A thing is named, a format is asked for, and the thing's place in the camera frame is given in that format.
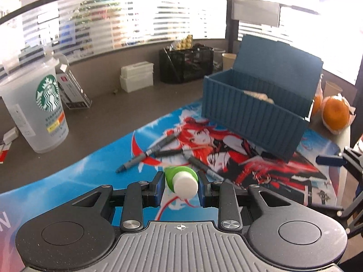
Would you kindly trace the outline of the Starbucks translucent plastic cup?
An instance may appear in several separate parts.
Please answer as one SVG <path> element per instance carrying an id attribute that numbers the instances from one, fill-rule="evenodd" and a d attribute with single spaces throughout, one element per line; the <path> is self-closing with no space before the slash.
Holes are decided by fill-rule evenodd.
<path id="1" fill-rule="evenodd" d="M 36 153 L 58 147 L 69 133 L 53 56 L 23 63 L 1 80 L 1 98 L 20 133 Z"/>

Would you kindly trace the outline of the acrylic sign holder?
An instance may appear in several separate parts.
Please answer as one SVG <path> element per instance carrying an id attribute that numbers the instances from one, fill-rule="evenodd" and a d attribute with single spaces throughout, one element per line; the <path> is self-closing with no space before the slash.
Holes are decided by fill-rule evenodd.
<path id="1" fill-rule="evenodd" d="M 56 79 L 59 86 L 60 98 L 66 108 L 89 109 L 92 101 L 88 98 L 84 90 L 73 75 L 69 62 L 63 54 L 55 54 L 54 58 L 59 60 L 56 66 Z"/>

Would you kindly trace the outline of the grey black marker pen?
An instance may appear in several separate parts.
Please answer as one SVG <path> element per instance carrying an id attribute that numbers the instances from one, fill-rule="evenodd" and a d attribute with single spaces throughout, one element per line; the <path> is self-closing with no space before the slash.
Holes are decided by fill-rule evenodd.
<path id="1" fill-rule="evenodd" d="M 150 148 L 146 149 L 145 151 L 141 151 L 139 154 L 134 155 L 129 161 L 125 162 L 123 165 L 115 170 L 115 173 L 121 173 L 129 168 L 135 166 L 136 164 L 144 161 L 147 157 L 153 155 L 155 152 L 160 151 L 164 146 L 168 145 L 180 135 L 179 132 L 174 132 L 170 135 L 167 135 L 161 138 L 157 143 L 155 143 Z"/>

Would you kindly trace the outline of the white and red papers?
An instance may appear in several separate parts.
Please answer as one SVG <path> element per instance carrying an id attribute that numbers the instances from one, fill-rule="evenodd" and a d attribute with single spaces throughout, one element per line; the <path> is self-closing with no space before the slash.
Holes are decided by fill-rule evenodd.
<path id="1" fill-rule="evenodd" d="M 4 141 L 0 143 L 0 164 L 4 163 L 5 158 L 7 157 L 8 151 L 12 145 L 12 142 L 6 144 Z"/>

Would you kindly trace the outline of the beige plush toy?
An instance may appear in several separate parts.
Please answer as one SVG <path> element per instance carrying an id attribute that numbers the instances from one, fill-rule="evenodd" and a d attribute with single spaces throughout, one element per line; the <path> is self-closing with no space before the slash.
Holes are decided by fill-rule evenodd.
<path id="1" fill-rule="evenodd" d="M 244 90 L 243 91 L 245 94 L 251 96 L 251 97 L 254 97 L 258 100 L 261 100 L 261 101 L 266 101 L 268 103 L 271 103 L 271 104 L 274 104 L 275 102 L 273 101 L 273 99 L 269 98 L 266 94 L 264 93 L 259 93 L 259 92 L 253 92 L 253 91 L 247 91 L 247 90 Z"/>

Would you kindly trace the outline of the black mesh desk organizer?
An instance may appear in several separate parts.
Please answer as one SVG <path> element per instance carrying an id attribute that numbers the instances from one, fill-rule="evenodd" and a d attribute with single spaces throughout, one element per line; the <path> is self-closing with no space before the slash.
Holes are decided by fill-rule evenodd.
<path id="1" fill-rule="evenodd" d="M 191 49 L 159 51 L 160 80 L 166 84 L 183 84 L 213 73 L 213 48 L 196 44 Z"/>

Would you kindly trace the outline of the blister pill pack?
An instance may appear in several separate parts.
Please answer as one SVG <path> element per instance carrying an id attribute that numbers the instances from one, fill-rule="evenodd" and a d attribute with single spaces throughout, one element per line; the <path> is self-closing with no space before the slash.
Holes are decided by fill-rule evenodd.
<path id="1" fill-rule="evenodd" d="M 185 38 L 181 40 L 174 41 L 170 48 L 172 50 L 187 50 L 193 47 L 193 36 L 188 34 Z"/>

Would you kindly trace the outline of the white stacked boxes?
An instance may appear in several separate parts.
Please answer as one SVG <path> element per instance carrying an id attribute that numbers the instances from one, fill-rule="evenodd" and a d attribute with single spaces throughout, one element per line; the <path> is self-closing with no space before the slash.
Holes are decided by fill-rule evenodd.
<path id="1" fill-rule="evenodd" d="M 131 93 L 154 85 L 154 64 L 142 61 L 123 66 L 120 74 L 121 88 Z"/>

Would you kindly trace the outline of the blue container storage box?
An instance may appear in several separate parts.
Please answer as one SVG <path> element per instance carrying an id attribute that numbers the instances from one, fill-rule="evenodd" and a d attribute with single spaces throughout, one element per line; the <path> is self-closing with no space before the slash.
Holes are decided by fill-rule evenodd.
<path id="1" fill-rule="evenodd" d="M 204 77 L 202 116 L 288 161 L 308 128 L 322 60 L 245 35 L 231 69 Z"/>

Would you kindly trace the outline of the green white tube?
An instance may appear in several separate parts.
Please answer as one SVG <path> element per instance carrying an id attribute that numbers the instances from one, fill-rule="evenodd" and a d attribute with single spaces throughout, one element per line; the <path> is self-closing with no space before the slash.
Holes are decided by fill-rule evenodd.
<path id="1" fill-rule="evenodd" d="M 192 199 L 199 188 L 199 178 L 188 166 L 168 167 L 164 170 L 168 188 L 180 199 Z"/>

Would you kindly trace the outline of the dark grey pen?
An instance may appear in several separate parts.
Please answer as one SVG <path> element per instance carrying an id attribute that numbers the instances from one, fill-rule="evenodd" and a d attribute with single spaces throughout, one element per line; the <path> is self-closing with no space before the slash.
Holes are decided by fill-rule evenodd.
<path id="1" fill-rule="evenodd" d="M 189 162 L 189 164 L 193 165 L 199 170 L 203 170 L 206 173 L 206 175 L 210 176 L 213 180 L 224 181 L 223 177 L 214 172 L 209 166 L 200 161 L 200 159 L 192 156 L 189 152 L 183 152 L 182 155 Z"/>

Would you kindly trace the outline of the orange in wrapper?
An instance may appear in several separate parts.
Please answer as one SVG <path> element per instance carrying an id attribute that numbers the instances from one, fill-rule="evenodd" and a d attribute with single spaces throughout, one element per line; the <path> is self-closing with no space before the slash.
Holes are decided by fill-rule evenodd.
<path id="1" fill-rule="evenodd" d="M 356 108 L 351 106 L 340 93 L 328 96 L 321 104 L 321 117 L 324 126 L 334 135 L 348 128 L 356 117 Z"/>

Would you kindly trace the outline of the white power adapter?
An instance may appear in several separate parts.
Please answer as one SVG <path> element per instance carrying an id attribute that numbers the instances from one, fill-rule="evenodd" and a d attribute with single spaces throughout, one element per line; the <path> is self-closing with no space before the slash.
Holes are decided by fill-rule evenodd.
<path id="1" fill-rule="evenodd" d="M 3 142 L 5 145 L 8 145 L 12 143 L 14 140 L 18 138 L 19 132 L 18 128 L 15 126 L 14 128 L 10 129 L 8 132 L 6 132 L 3 136 Z"/>

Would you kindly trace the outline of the AGON printed desk mat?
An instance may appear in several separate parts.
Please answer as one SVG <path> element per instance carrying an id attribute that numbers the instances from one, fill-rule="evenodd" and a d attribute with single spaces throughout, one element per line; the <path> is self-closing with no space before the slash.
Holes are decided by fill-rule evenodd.
<path id="1" fill-rule="evenodd" d="M 123 189 L 173 167 L 197 171 L 189 157 L 242 188 L 259 184 L 301 204 L 335 205 L 339 172 L 314 160 L 320 153 L 338 151 L 332 141 L 306 130 L 293 157 L 284 162 L 202 118 L 200 102 L 189 104 L 51 176 L 3 193 L 1 270 L 22 270 L 15 235 L 26 221 L 103 184 Z"/>

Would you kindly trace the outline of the black handle screwdriver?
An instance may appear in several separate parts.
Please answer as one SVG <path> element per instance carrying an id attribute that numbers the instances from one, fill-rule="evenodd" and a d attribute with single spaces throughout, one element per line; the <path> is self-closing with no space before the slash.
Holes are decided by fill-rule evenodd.
<path id="1" fill-rule="evenodd" d="M 172 149 L 167 151 L 157 151 L 154 153 L 154 157 L 162 158 L 162 157 L 171 157 L 178 154 L 183 154 L 184 152 L 190 151 L 191 149 Z"/>

